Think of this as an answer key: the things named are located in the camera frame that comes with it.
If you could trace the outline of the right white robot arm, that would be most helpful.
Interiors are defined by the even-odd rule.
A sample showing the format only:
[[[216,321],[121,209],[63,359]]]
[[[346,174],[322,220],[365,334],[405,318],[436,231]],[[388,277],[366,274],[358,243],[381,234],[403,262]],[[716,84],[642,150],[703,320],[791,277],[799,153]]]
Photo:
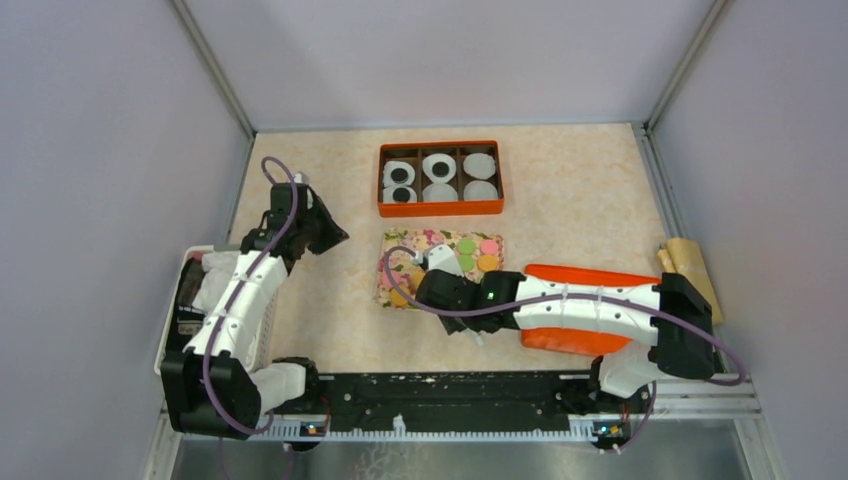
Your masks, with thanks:
[[[600,412],[614,411],[653,381],[709,380],[715,373],[711,306],[680,274],[635,286],[556,282],[513,271],[472,281],[445,245],[415,253],[413,263],[425,273],[415,304],[436,314],[448,333],[547,328],[626,339],[593,363],[586,397]]]

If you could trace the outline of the orange compartment box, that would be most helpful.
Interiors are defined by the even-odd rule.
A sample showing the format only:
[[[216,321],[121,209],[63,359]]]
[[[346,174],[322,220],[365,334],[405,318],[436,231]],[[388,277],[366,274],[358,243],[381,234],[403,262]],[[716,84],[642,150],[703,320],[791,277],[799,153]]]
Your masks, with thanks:
[[[505,204],[494,140],[384,144],[377,164],[383,218],[496,215]]]

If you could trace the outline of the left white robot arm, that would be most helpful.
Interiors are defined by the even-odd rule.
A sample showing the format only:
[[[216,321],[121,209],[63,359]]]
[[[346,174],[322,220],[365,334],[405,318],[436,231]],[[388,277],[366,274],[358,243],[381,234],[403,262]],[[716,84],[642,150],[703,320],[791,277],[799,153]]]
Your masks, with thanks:
[[[302,179],[272,187],[270,208],[242,240],[235,267],[200,331],[160,364],[172,427],[182,433],[244,440],[261,417],[286,405],[308,413],[321,393],[305,357],[261,360],[272,304],[306,252],[320,255],[347,240],[319,196]]]

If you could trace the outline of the black cookie three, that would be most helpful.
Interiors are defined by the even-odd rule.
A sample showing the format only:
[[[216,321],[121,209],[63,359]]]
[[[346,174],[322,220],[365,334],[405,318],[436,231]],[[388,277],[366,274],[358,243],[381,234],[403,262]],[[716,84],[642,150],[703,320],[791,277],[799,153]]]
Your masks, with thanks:
[[[433,163],[431,165],[430,170],[431,170],[431,173],[433,174],[433,176],[435,178],[438,178],[438,179],[448,178],[449,174],[451,173],[450,165],[448,163],[442,162],[442,161]]]

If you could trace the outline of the black cookie two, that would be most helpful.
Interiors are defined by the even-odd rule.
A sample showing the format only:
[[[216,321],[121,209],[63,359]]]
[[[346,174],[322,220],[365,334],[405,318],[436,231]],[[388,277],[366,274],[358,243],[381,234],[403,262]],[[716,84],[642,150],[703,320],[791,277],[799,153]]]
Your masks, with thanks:
[[[408,203],[412,198],[413,192],[407,187],[395,188],[391,193],[391,198],[394,203]]]

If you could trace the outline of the floral serving tray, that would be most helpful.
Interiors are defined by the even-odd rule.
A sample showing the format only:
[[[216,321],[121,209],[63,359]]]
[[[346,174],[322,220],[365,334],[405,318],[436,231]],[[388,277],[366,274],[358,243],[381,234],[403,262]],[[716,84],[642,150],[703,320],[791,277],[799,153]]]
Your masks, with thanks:
[[[392,289],[395,289],[391,283],[391,279],[394,279],[396,283],[408,294],[414,295],[416,291],[413,291],[410,288],[409,276],[411,273],[423,269],[414,262],[414,255],[409,253],[392,253],[388,257],[388,263],[386,266],[386,253],[391,248],[402,246],[412,250],[414,253],[423,253],[433,246],[444,245],[449,247],[458,258],[460,254],[456,251],[456,244],[459,240],[466,237],[470,237],[477,244],[476,252],[471,255],[475,259],[476,265],[475,269],[471,272],[461,271],[466,278],[479,283],[485,274],[477,267],[477,259],[482,255],[479,249],[480,243],[484,239],[494,239],[499,243],[500,252],[495,256],[497,256],[500,260],[500,267],[498,269],[500,270],[504,266],[505,262],[505,242],[501,235],[484,232],[453,231],[443,229],[410,229],[400,227],[393,227],[385,231],[382,235],[382,253],[378,260],[377,267],[377,281],[374,295],[375,302],[379,306],[388,309],[415,309],[415,307],[411,306],[409,303],[405,308],[395,308],[391,305],[389,293]]]

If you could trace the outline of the black cookie one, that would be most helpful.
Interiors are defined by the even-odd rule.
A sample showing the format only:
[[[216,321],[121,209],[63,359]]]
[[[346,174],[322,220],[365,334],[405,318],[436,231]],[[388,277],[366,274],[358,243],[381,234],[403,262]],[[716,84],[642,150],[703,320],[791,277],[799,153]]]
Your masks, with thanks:
[[[389,179],[396,185],[404,185],[410,180],[410,174],[405,168],[395,168],[390,171]]]

